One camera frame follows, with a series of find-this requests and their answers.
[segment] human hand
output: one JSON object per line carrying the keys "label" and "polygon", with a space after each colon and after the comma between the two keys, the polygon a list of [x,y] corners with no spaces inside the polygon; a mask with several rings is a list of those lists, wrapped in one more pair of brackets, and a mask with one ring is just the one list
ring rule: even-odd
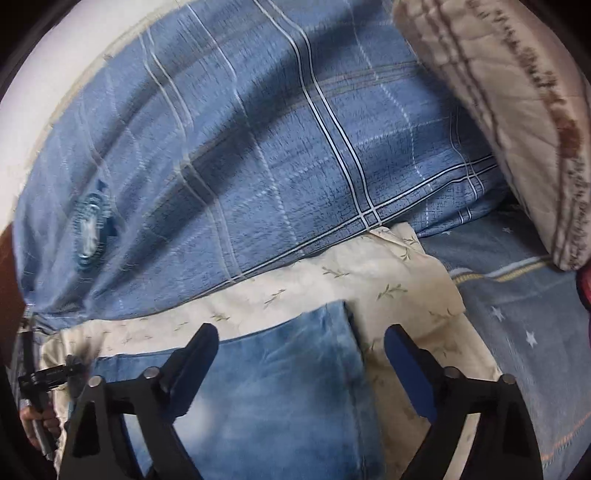
{"label": "human hand", "polygon": [[30,406],[22,408],[20,411],[20,418],[29,442],[31,442],[37,450],[41,450],[41,445],[39,445],[35,430],[33,429],[33,420],[42,420],[43,426],[49,430],[55,438],[60,436],[60,420],[56,417],[56,412],[53,410],[53,405],[51,404],[47,406],[43,413],[38,412],[34,407]]}

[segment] white star pattern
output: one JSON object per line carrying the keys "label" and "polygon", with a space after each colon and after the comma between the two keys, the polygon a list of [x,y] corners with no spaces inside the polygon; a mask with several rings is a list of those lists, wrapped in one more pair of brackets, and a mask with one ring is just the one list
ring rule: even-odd
{"label": "white star pattern", "polygon": [[534,345],[538,345],[538,342],[535,341],[534,332],[525,331],[526,335],[526,342],[530,344],[530,347],[534,347]]}
{"label": "white star pattern", "polygon": [[501,312],[501,309],[493,307],[493,308],[491,308],[491,312],[499,322],[502,322],[503,320],[505,320],[505,316],[503,315],[503,312]]}

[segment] beige quilted pillow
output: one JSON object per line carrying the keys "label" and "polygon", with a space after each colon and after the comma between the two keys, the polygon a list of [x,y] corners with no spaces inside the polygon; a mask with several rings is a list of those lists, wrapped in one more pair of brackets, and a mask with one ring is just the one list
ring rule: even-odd
{"label": "beige quilted pillow", "polygon": [[591,256],[589,82],[518,0],[397,0],[394,21],[462,100],[561,269]]}

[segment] metal screw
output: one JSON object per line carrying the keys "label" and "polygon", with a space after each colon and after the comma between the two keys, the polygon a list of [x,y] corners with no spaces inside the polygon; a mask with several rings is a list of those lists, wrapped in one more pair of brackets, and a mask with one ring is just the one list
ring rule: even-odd
{"label": "metal screw", "polygon": [[507,385],[513,385],[517,382],[517,379],[511,374],[504,374],[501,375],[501,380],[506,383]]}
{"label": "metal screw", "polygon": [[91,377],[88,380],[88,386],[90,388],[94,388],[97,387],[98,385],[100,385],[100,383],[103,381],[103,377],[101,377],[100,375],[95,375],[94,377]]}
{"label": "metal screw", "polygon": [[443,374],[447,378],[460,378],[462,376],[462,372],[460,372],[456,367],[445,367],[443,369]]}
{"label": "metal screw", "polygon": [[150,378],[157,377],[159,373],[160,369],[158,367],[148,367],[144,370],[144,377],[149,380]]}

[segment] blue plaid bedding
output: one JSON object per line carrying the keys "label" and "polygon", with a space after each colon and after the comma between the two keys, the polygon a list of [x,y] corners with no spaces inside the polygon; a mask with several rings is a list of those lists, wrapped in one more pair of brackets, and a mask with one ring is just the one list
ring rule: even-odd
{"label": "blue plaid bedding", "polygon": [[155,313],[378,225],[480,217],[490,148],[379,0],[187,4],[55,123],[14,222],[50,329]]}

